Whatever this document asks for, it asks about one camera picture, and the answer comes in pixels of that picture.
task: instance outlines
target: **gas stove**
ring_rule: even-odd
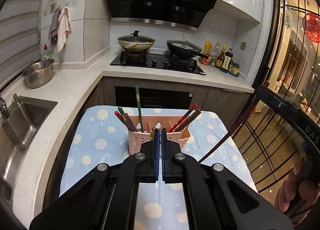
[[[122,51],[110,64],[111,66],[129,66],[167,69],[180,72],[206,75],[195,59],[180,59],[175,55],[158,53]]]

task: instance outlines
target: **black frying pan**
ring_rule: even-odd
[[[176,55],[180,59],[193,58],[195,55],[208,58],[208,56],[200,53],[202,51],[200,47],[188,41],[168,40],[167,47],[171,54]]]

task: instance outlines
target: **stainless steel sink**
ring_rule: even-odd
[[[57,102],[18,96],[0,119],[0,195],[12,207],[12,195],[22,160],[37,131]]]

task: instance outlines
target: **white countertop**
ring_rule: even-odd
[[[36,134],[20,168],[13,193],[13,212],[29,228],[42,211],[49,174],[61,143],[84,101],[103,76],[164,80],[253,93],[252,87],[216,68],[199,64],[206,76],[170,70],[110,66],[119,50],[110,50],[87,70],[55,70],[46,85],[30,89],[23,81],[9,94],[57,101]]]

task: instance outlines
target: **blue polka dot tablecloth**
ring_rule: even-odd
[[[138,115],[137,108],[123,108],[129,115]],[[186,110],[141,109],[143,115],[183,115]],[[115,106],[87,109],[76,130],[61,180],[60,195],[101,162],[119,164],[129,155],[127,128],[118,120]],[[190,139],[182,152],[200,160],[227,133],[219,117],[202,112],[189,126]],[[255,191],[248,167],[235,143],[229,138],[203,164],[221,163]],[[160,181],[139,185],[135,230],[187,230],[188,218],[182,184]]]

